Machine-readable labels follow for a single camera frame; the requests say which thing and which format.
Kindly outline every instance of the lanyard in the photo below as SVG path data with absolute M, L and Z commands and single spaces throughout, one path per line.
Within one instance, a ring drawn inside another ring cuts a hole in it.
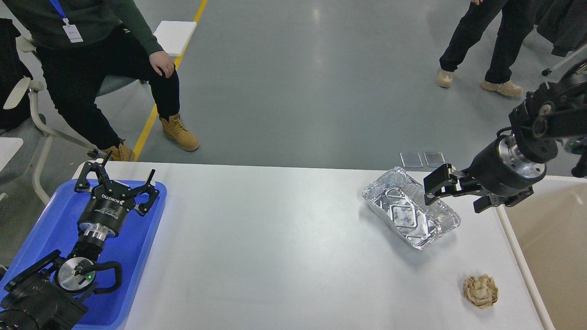
M 63 19 L 65 24 L 67 26 L 69 26 L 69 20 L 68 20 L 67 16 L 65 16 L 65 12 L 63 11 L 61 4 L 59 3 L 59 0 L 49 0 L 49 2 L 51 2 L 51 4 L 53 5 L 53 8 L 55 8 L 57 13 L 59 13 L 59 16 L 61 16 L 61 18 Z

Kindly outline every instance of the green sweater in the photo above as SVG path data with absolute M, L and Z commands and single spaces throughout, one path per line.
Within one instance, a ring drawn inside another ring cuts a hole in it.
M 163 50 L 133 0 L 60 0 L 70 24 L 75 24 L 83 42 L 71 43 L 63 30 L 63 19 L 49 0 L 2 0 L 31 32 L 35 43 L 51 49 L 72 49 L 106 39 L 124 23 L 149 55 Z

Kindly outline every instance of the man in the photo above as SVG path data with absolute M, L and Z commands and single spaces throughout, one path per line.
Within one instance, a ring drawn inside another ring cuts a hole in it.
M 510 80 L 512 66 L 518 57 L 524 38 L 534 27 L 535 0 L 471 0 L 469 10 L 454 31 L 448 48 L 440 58 L 440 70 L 436 77 L 439 86 L 449 88 L 453 83 L 454 71 L 463 62 L 469 48 L 475 45 L 481 35 L 501 11 L 501 25 L 489 70 L 481 88 L 505 96 L 519 96 L 524 90 Z
M 132 0 L 3 0 L 31 32 L 47 90 L 76 132 L 113 160 L 132 161 L 95 104 L 106 75 L 148 80 L 163 133 L 185 151 L 198 139 L 180 122 L 179 78 Z

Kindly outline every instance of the work boot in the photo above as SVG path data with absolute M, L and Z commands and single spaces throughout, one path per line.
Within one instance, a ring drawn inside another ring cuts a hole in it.
M 185 151 L 196 151 L 200 147 L 198 138 L 193 135 L 190 131 L 185 129 L 184 125 L 180 122 L 180 115 L 173 115 L 169 117 L 169 121 L 160 118 L 161 125 L 163 125 L 163 135 L 166 138 L 175 140 Z
M 522 87 L 514 85 L 511 80 L 505 83 L 489 83 L 483 81 L 481 83 L 481 88 L 489 90 L 490 92 L 498 92 L 505 96 L 520 96 L 524 92 Z
M 436 76 L 436 82 L 442 88 L 449 88 L 453 85 L 454 72 L 438 70 L 438 76 Z
M 112 151 L 112 155 L 110 156 L 110 160 L 116 161 L 134 161 L 134 153 L 130 150 L 129 147 L 120 143 L 118 148 L 115 146 L 109 147 L 108 149 L 102 150 L 103 153 L 108 153 L 108 151 Z

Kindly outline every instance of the black pants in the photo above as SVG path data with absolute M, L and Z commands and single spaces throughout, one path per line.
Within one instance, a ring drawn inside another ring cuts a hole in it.
M 147 52 L 122 27 L 93 45 L 67 50 L 38 47 L 37 53 L 55 108 L 71 128 L 98 149 L 120 144 L 118 135 L 95 104 L 106 75 L 148 80 L 159 115 L 167 118 L 179 112 L 177 72 L 168 79 L 159 76 L 151 67 Z
M 490 83 L 509 81 L 512 74 L 510 66 L 518 57 L 522 41 L 534 27 L 534 2 L 535 0 L 485 0 L 479 6 L 471 3 L 440 58 L 442 70 L 455 71 L 465 59 L 469 48 L 481 39 L 489 23 L 501 11 L 501 25 L 485 80 Z

